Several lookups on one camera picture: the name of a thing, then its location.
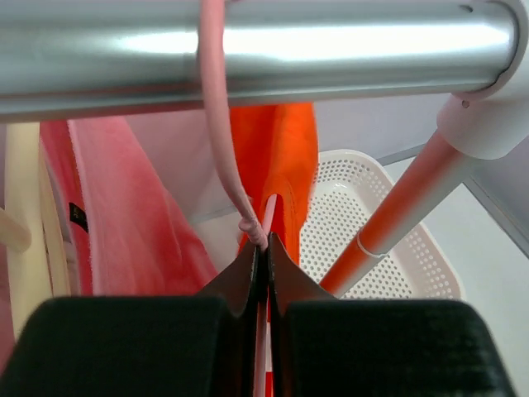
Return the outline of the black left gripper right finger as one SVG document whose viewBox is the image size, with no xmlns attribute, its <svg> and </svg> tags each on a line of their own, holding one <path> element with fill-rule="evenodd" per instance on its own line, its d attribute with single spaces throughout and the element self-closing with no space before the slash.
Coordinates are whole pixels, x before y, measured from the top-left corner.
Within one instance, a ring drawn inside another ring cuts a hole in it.
<svg viewBox="0 0 529 397">
<path fill-rule="evenodd" d="M 512 396 L 488 327 L 448 299 L 337 299 L 269 237 L 277 396 Z"/>
</svg>

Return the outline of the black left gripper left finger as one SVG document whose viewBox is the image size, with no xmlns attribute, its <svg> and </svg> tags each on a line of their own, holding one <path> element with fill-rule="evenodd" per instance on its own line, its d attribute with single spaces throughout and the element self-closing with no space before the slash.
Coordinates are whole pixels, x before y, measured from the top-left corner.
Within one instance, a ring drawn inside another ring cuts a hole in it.
<svg viewBox="0 0 529 397">
<path fill-rule="evenodd" d="M 256 396 L 259 252 L 188 296 L 57 298 L 28 318 L 4 396 Z"/>
</svg>

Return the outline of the pink wire hanger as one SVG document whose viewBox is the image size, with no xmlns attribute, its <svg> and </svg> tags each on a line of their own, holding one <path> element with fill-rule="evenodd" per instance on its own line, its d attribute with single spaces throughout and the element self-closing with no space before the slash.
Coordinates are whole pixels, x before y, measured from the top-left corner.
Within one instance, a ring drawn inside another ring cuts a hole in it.
<svg viewBox="0 0 529 397">
<path fill-rule="evenodd" d="M 209 285 L 226 300 L 234 318 L 229 337 L 233 361 L 227 369 L 237 396 L 266 394 L 267 287 L 265 229 L 250 204 L 236 164 L 226 91 L 223 1 L 203 1 L 199 22 L 198 57 L 204 110 L 212 154 L 222 186 L 241 215 L 240 229 L 248 237 L 236 259 Z"/>
</svg>

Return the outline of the pink t shirt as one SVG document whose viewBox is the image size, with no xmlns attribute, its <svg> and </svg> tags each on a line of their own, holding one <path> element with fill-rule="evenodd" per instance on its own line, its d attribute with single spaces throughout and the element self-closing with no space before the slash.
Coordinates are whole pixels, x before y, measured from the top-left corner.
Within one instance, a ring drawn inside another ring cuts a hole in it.
<svg viewBox="0 0 529 397">
<path fill-rule="evenodd" d="M 124 117 L 42 122 L 40 135 L 81 294 L 195 294 L 216 276 Z"/>
</svg>

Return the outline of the white t shirt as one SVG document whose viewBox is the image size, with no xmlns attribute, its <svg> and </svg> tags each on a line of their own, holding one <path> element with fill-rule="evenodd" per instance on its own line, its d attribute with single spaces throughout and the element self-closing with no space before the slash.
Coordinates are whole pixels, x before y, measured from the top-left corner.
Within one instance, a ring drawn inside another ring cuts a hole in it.
<svg viewBox="0 0 529 397">
<path fill-rule="evenodd" d="M 45 150 L 42 144 L 39 145 L 39 187 L 41 217 L 52 294 L 54 297 L 70 296 L 72 294 L 72 289 L 70 284 L 67 253 L 64 249 L 59 213 L 45 161 Z"/>
</svg>

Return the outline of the orange t shirt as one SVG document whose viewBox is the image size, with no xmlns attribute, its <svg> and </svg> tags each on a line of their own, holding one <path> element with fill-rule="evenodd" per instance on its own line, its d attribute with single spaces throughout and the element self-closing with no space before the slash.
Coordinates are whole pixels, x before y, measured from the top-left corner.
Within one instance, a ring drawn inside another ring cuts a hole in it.
<svg viewBox="0 0 529 397">
<path fill-rule="evenodd" d="M 311 103 L 238 107 L 231 132 L 241 181 L 265 233 L 276 234 L 294 264 L 317 173 Z"/>
</svg>

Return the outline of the cream wooden hanger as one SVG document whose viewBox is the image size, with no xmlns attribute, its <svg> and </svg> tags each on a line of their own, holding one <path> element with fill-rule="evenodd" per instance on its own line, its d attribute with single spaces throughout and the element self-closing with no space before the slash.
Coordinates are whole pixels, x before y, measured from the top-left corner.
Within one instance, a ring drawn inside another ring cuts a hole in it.
<svg viewBox="0 0 529 397">
<path fill-rule="evenodd" d="M 7 125 L 1 243 L 7 272 L 15 337 L 52 294 L 39 187 L 40 124 Z"/>
</svg>

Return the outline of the silver clothes rack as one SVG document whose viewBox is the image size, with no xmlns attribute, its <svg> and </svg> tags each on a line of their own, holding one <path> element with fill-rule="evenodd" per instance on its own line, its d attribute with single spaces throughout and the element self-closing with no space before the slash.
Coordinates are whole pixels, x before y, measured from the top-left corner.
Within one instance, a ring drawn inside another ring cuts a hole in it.
<svg viewBox="0 0 529 397">
<path fill-rule="evenodd" d="M 450 95 L 433 137 L 322 280 L 335 295 L 474 165 L 527 137 L 525 1 L 224 3 L 234 105 Z M 2 2 L 2 121 L 200 107 L 200 12 L 201 2 Z"/>
</svg>

